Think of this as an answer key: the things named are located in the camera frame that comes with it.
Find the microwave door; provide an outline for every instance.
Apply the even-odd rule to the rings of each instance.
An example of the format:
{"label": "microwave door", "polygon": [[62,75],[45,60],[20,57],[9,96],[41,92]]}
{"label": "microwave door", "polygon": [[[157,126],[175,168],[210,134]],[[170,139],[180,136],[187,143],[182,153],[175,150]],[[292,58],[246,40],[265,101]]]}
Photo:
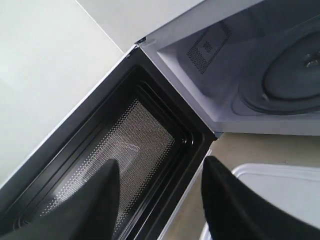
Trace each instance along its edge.
{"label": "microwave door", "polygon": [[50,221],[114,159],[112,240],[157,239],[215,139],[137,47],[0,189],[0,236]]}

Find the plastic container lid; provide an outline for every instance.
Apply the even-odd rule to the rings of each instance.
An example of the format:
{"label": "plastic container lid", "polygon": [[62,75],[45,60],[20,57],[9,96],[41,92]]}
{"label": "plastic container lid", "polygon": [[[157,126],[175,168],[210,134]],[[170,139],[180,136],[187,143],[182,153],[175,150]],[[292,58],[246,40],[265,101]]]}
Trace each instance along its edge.
{"label": "plastic container lid", "polygon": [[[262,198],[320,229],[320,168],[243,164],[232,173]],[[200,240],[211,240],[208,225]]]}

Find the perforated metal mesh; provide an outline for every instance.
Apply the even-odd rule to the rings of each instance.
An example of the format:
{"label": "perforated metal mesh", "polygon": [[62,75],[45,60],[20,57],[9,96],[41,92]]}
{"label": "perforated metal mesh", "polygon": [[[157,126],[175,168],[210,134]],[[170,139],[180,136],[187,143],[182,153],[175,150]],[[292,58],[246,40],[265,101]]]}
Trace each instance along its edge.
{"label": "perforated metal mesh", "polygon": [[196,69],[200,72],[200,74],[204,74],[209,67],[209,65],[213,62],[215,57],[218,55],[222,47],[226,44],[228,39],[231,36],[231,32],[229,28],[224,24],[223,21],[220,23],[220,27],[224,32],[224,38],[221,40],[221,43],[217,47],[213,47],[209,41],[207,41],[206,36],[209,32],[209,28],[204,31],[204,33],[197,39],[194,45],[190,48],[190,50],[186,53],[187,57],[194,64]]}
{"label": "perforated metal mesh", "polygon": [[175,143],[174,137],[135,99],[94,149],[52,193],[45,216],[83,186],[109,159],[120,169],[120,203],[115,233],[130,218],[137,200]]}

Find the white wall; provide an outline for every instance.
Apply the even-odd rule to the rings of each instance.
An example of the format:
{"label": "white wall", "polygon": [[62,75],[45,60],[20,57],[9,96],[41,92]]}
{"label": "white wall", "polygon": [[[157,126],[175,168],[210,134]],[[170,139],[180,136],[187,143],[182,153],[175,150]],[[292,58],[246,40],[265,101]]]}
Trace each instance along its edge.
{"label": "white wall", "polygon": [[121,57],[74,0],[0,1],[0,185]]}

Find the microwave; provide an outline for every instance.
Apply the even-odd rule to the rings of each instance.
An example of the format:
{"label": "microwave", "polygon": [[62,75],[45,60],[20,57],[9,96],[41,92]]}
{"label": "microwave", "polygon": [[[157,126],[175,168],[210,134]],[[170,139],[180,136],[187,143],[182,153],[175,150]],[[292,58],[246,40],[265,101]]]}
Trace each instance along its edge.
{"label": "microwave", "polygon": [[0,15],[1,236],[52,214],[76,226],[60,208],[96,186],[119,194],[112,239],[157,239],[221,133],[320,136],[316,1],[15,4]]}

